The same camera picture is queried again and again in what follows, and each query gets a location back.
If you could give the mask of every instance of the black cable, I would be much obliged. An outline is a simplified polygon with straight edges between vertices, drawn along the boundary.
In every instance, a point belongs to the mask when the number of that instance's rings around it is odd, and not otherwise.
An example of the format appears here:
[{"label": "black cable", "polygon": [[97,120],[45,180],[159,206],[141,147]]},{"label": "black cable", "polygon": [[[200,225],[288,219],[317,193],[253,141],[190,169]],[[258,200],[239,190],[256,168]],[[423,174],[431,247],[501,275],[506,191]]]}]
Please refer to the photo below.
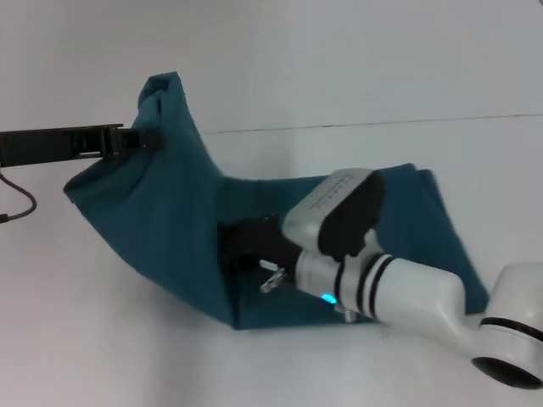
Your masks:
[{"label": "black cable", "polygon": [[6,223],[6,222],[9,222],[11,220],[24,218],[25,216],[30,215],[32,212],[34,212],[36,210],[37,202],[36,202],[36,199],[34,198],[34,196],[30,192],[28,192],[25,189],[19,187],[18,185],[13,184],[13,182],[11,182],[8,178],[3,176],[3,174],[1,172],[0,172],[0,181],[3,181],[7,185],[9,185],[15,191],[18,191],[18,192],[22,193],[23,195],[28,197],[28,199],[30,199],[30,201],[32,202],[32,206],[29,209],[27,209],[26,211],[21,212],[20,214],[11,215],[11,216],[8,216],[8,214],[1,214],[0,215],[0,223]]}]

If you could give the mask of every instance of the black bracket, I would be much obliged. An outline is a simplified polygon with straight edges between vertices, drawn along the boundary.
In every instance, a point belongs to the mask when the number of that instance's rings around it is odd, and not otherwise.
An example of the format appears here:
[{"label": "black bracket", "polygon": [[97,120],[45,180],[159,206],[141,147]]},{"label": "black bracket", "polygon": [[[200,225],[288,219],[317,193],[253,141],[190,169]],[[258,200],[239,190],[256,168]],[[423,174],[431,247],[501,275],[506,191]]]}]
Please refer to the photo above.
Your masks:
[{"label": "black bracket", "polygon": [[0,166],[108,159],[162,148],[163,139],[159,130],[134,130],[122,126],[92,125],[0,132]]}]

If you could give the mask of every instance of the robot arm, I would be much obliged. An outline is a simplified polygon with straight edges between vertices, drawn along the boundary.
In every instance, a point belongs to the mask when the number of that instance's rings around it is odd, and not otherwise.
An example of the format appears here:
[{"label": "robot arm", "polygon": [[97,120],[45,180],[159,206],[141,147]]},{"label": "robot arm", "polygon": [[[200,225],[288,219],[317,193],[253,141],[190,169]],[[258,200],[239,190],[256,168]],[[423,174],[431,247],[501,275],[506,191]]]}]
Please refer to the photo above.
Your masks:
[{"label": "robot arm", "polygon": [[379,247],[372,228],[383,201],[377,171],[336,171],[288,212],[281,228],[274,216],[229,228],[225,266],[270,270],[264,293],[292,282],[336,304],[347,321],[357,313],[431,337],[499,382],[542,388],[543,265],[506,267],[473,329],[465,322],[458,276],[395,259]]}]

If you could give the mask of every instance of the black ring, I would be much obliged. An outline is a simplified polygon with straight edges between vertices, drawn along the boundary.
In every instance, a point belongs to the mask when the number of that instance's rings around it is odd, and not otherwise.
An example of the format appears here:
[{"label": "black ring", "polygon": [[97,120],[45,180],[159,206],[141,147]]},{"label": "black ring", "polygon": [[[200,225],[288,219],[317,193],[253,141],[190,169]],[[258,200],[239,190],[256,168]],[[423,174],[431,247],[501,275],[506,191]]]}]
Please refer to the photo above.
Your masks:
[{"label": "black ring", "polygon": [[483,318],[479,326],[482,326],[482,325],[503,326],[504,328],[513,329],[514,331],[519,331],[525,335],[528,335],[529,337],[533,337],[537,339],[538,341],[543,342],[543,331],[533,328],[532,326],[525,325],[521,322],[508,320],[507,318],[493,318],[493,317]]},{"label": "black ring", "polygon": [[366,263],[366,267],[360,274],[360,279],[358,280],[358,288],[356,289],[356,306],[358,306],[358,311],[364,315],[364,284],[366,284],[367,276],[370,274],[377,260],[384,256],[382,253],[374,254],[373,257]]},{"label": "black ring", "polygon": [[375,277],[373,277],[372,289],[370,290],[370,314],[375,321],[379,321],[379,319],[375,315],[375,295],[377,294],[379,280],[381,280],[381,276],[383,275],[384,271],[394,259],[394,257],[390,256],[383,263],[381,263],[381,265],[379,266],[379,270],[377,270],[377,273],[375,273]]},{"label": "black ring", "polygon": [[341,277],[343,277],[344,270],[345,270],[345,260],[339,263],[338,273],[336,274],[336,279],[333,282],[333,296],[336,298],[336,301],[340,305],[342,304],[341,297],[340,297]]}]

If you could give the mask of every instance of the white wall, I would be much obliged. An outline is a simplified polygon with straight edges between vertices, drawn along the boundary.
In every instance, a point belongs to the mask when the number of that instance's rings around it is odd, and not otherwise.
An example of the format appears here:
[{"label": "white wall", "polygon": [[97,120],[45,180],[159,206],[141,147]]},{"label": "white wall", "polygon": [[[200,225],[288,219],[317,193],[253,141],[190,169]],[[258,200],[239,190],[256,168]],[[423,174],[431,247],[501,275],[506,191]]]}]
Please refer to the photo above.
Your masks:
[{"label": "white wall", "polygon": [[[164,70],[180,71],[212,131],[543,114],[536,0],[146,3],[0,4],[0,130],[130,124],[145,78]],[[543,260],[542,131],[531,117],[204,139],[238,176],[434,170],[491,287],[504,264]],[[125,265],[64,197],[87,165],[4,170],[39,206],[0,226],[0,406],[541,405],[541,392],[404,332],[233,332],[195,313]],[[2,212],[25,205],[0,185]]]}]

